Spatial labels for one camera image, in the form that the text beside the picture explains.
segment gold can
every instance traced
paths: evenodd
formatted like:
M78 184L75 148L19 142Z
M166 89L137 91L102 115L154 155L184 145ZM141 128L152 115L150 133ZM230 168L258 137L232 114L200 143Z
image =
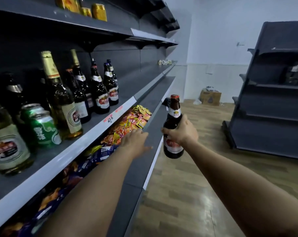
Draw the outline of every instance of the gold can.
M62 9L65 9L71 12L80 13L80 8L78 6L77 0L55 0L55 1L56 1L56 5Z
M94 3L92 5L92 14L95 19L107 21L106 10L103 4Z
M82 7L82 15L87 16L87 17L92 17L92 12L90 8Z

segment hand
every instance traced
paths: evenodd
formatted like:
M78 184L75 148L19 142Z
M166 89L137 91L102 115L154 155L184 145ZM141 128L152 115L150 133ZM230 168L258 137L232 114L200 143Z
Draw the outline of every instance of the hand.
M134 129L122 138L119 148L127 151L128 155L135 159L152 149L152 146L145 146L148 134L148 132L143 132L141 129Z
M163 134L168 135L171 140L178 143L180 146L185 145L188 140L197 141L198 133L193 124L188 120L187 115L183 115L178 126L173 129L162 128Z

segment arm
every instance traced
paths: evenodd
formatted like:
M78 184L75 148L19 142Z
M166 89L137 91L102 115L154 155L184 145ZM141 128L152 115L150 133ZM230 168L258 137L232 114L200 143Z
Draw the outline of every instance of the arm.
M250 169L197 142L186 115L162 132L188 152L247 236L298 236L298 200Z
M106 236L132 160L151 148L144 147L147 136L141 129L128 133L120 147L69 193L39 236Z

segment wooden floor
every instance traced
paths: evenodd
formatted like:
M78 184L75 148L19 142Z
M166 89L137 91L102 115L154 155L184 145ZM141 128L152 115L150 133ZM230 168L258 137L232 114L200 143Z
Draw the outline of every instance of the wooden floor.
M183 113L199 132L199 141L232 159L298 199L298 160L231 150L221 131L234 106L193 105L187 100ZM167 158L161 149L135 220L132 237L231 237L244 236L205 177L185 152Z

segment left hand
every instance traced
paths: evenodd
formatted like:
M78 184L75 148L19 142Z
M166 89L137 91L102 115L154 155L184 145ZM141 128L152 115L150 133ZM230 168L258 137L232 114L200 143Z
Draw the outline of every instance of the left hand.
M145 146L148 132L142 129L134 129L122 138L120 149L128 152L133 159L152 149L152 146Z

